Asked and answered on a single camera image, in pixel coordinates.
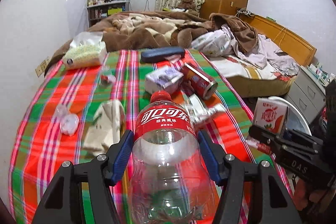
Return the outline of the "right hand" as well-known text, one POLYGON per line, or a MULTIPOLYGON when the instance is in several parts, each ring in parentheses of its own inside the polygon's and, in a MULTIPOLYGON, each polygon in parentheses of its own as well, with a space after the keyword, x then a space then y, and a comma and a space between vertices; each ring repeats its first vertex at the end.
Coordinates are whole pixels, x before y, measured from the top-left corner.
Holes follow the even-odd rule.
POLYGON ((302 179, 298 179, 293 194, 293 203, 298 211, 303 211, 313 203, 314 209, 319 213, 324 213, 335 197, 335 189, 315 189, 302 179))

